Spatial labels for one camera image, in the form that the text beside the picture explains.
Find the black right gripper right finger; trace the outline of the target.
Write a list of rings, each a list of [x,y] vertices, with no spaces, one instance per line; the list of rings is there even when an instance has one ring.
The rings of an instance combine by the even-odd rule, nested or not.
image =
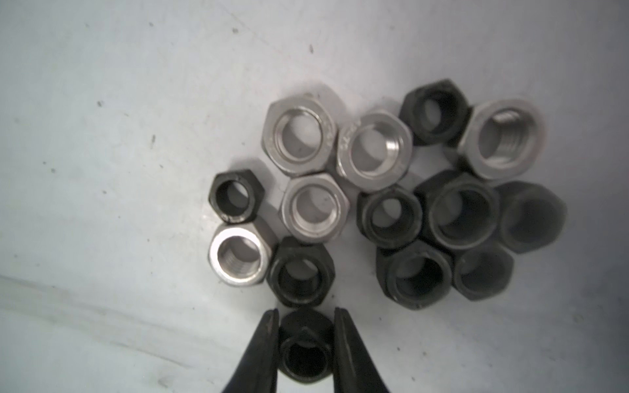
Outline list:
[[[389,392],[350,313],[334,311],[334,391],[336,393]]]

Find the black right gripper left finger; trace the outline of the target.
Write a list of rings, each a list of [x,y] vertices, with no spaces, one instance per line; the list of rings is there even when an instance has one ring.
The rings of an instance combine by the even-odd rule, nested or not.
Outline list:
[[[270,309],[262,314],[252,339],[223,392],[275,393],[278,364],[279,312],[277,309]]]

